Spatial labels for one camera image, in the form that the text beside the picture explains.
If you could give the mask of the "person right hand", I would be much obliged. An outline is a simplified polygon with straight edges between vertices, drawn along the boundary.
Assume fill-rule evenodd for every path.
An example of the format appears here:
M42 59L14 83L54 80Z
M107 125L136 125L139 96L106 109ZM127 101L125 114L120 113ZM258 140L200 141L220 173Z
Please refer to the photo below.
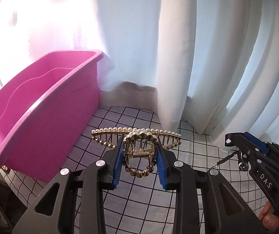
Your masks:
M271 208L271 203L267 201L264 208L260 212L258 219L268 231L274 233L279 228L279 217L269 213Z

